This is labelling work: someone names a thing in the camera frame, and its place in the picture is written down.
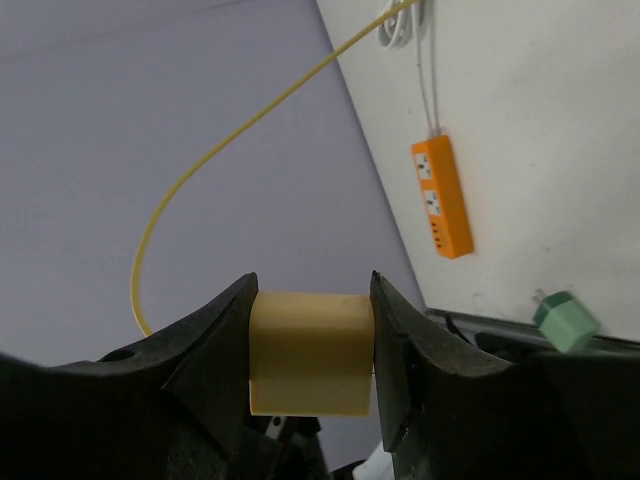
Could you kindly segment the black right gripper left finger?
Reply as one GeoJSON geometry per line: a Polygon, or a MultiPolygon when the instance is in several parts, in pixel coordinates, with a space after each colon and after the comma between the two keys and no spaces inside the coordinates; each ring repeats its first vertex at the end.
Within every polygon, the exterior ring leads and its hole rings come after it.
{"type": "Polygon", "coordinates": [[[97,361],[1,359],[5,479],[222,479],[248,410],[247,274],[97,361]]]}

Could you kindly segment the yellow charger plug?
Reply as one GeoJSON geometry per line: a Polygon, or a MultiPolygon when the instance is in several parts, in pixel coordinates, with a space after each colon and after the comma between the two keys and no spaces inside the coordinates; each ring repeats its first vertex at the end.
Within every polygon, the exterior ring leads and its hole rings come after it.
{"type": "Polygon", "coordinates": [[[368,416],[374,343],[367,295],[259,292],[249,323],[251,414],[368,416]]]}

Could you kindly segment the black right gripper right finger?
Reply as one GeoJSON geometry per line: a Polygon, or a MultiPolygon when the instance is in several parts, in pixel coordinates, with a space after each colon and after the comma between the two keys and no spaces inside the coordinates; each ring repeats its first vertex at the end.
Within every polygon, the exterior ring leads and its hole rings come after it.
{"type": "Polygon", "coordinates": [[[370,300],[382,443],[399,479],[635,479],[639,351],[512,363],[415,309],[382,275],[370,300]]]}

